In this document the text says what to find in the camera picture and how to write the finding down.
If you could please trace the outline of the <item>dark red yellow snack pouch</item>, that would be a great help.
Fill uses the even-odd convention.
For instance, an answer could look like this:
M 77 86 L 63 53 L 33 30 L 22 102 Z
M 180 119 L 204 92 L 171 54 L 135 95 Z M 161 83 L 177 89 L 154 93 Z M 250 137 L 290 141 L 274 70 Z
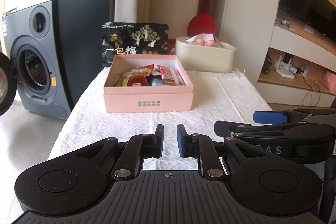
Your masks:
M 148 77 L 154 69 L 154 64 L 129 69 L 120 74 L 115 83 L 116 87 L 142 87 L 149 86 Z

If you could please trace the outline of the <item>red round paddle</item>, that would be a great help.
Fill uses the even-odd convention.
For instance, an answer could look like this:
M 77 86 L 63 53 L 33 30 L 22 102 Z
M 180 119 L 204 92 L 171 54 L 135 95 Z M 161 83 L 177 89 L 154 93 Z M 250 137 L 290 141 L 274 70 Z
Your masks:
M 187 36 L 193 37 L 199 34 L 215 34 L 217 23 L 215 19 L 206 13 L 194 16 L 187 26 Z

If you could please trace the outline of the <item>red green sausage packet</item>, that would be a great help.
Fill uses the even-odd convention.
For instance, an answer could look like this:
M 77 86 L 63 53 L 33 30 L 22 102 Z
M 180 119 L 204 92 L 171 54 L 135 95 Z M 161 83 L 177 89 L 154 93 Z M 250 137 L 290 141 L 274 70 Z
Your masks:
M 158 66 L 159 72 L 161 74 L 162 83 L 165 86 L 185 86 L 179 71 L 173 68 Z

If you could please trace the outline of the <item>television screen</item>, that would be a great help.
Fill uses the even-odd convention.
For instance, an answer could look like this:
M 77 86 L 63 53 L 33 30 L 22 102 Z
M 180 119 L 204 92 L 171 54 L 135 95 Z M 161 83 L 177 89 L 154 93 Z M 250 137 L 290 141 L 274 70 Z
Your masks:
M 335 5 L 328 0 L 280 0 L 279 10 L 335 41 Z

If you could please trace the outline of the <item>pink cardboard box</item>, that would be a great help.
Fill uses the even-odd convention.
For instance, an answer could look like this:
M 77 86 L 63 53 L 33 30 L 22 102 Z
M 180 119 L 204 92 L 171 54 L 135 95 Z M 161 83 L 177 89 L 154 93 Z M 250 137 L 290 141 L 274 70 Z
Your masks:
M 151 64 L 176 69 L 185 85 L 116 87 L 120 73 Z M 174 55 L 117 55 L 106 78 L 103 94 L 109 113 L 188 111 L 193 102 L 194 86 Z

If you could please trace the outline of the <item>grey washing machine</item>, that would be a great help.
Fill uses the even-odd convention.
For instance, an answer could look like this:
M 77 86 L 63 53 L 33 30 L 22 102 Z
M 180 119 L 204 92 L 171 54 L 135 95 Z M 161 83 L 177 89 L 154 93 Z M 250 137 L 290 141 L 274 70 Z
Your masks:
M 1 114 L 20 96 L 26 110 L 65 120 L 71 108 L 64 89 L 55 31 L 55 0 L 2 17 Z

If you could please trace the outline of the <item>white textured tablecloth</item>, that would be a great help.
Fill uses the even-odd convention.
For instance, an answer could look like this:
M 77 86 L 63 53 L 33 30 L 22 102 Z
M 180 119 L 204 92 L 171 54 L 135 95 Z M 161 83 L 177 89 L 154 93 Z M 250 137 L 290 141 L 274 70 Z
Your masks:
M 183 124 L 188 133 L 200 133 L 214 141 L 223 141 L 214 133 L 216 121 L 252 124 L 254 112 L 271 110 L 240 71 L 228 74 L 187 71 L 187 74 L 194 85 L 190 111 L 109 114 L 103 98 L 103 86 L 108 75 L 108 69 L 104 69 L 81 95 L 56 139 L 49 158 L 53 159 L 107 137 L 127 141 L 137 134 L 152 134 L 157 125 L 162 124 L 163 154 L 159 159 L 145 160 L 144 169 L 196 169 L 195 159 L 182 159 L 179 156 L 178 124 Z

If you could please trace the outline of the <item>white wifi router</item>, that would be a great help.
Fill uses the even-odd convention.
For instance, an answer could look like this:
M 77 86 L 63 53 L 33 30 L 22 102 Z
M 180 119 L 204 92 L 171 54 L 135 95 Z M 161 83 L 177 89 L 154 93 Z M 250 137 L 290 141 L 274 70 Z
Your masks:
M 282 78 L 286 79 L 294 79 L 294 74 L 290 71 L 291 69 L 291 61 L 292 58 L 289 59 L 287 63 L 283 61 L 282 55 L 275 63 L 276 73 L 280 75 Z

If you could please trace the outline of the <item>pink gift bag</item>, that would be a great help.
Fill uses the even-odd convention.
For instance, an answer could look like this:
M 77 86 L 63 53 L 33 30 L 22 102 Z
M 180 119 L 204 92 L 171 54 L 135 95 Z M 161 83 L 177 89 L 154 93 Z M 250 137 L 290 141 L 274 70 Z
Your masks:
M 332 71 L 325 71 L 322 78 L 322 83 L 327 87 L 331 94 L 336 94 L 336 73 Z

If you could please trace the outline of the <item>black plum snack bag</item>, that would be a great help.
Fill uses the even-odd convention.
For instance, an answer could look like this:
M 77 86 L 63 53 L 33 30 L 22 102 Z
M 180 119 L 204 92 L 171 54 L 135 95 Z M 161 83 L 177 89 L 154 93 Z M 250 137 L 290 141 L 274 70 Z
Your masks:
M 102 65 L 110 67 L 117 55 L 164 55 L 169 26 L 159 23 L 102 25 Z

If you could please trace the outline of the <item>pink bow ornament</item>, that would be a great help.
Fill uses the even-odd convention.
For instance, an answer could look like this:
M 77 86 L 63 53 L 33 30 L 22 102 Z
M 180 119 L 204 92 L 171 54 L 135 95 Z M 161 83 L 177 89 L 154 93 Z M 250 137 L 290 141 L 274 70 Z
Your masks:
M 205 41 L 204 39 L 198 38 L 196 40 L 196 42 L 200 46 L 213 47 L 215 45 L 215 41 L 214 40 L 207 40 L 207 41 Z

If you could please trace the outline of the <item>blue seaweed snack packet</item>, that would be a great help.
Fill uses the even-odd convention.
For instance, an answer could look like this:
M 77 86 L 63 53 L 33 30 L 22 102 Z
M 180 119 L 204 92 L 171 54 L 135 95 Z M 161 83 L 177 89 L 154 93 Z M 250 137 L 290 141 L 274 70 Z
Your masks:
M 161 76 L 149 76 L 148 81 L 150 86 L 165 86 Z

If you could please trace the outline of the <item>cream tissue box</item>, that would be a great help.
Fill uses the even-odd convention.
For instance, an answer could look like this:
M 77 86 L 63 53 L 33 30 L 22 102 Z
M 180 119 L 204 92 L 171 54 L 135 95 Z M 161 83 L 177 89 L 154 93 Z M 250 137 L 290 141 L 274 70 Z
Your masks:
M 201 46 L 189 43 L 188 37 L 175 41 L 175 55 L 185 70 L 202 72 L 231 73 L 234 70 L 237 49 L 224 42 L 216 46 Z

